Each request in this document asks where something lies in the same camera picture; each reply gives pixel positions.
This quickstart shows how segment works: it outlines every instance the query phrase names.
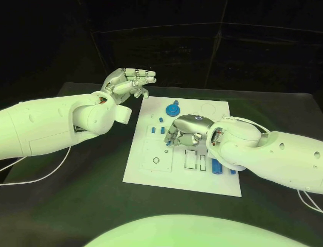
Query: blue object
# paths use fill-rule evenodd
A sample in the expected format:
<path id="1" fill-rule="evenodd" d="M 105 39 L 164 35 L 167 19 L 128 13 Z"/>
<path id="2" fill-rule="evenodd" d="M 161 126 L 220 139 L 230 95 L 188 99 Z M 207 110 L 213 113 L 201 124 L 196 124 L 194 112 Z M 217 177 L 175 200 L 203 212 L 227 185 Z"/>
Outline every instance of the blue object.
<path id="1" fill-rule="evenodd" d="M 170 117 L 175 117 L 180 114 L 180 107 L 177 100 L 174 101 L 173 104 L 167 106 L 165 112 Z"/>
<path id="2" fill-rule="evenodd" d="M 222 165 L 217 160 L 212 159 L 212 173 L 222 174 Z"/>

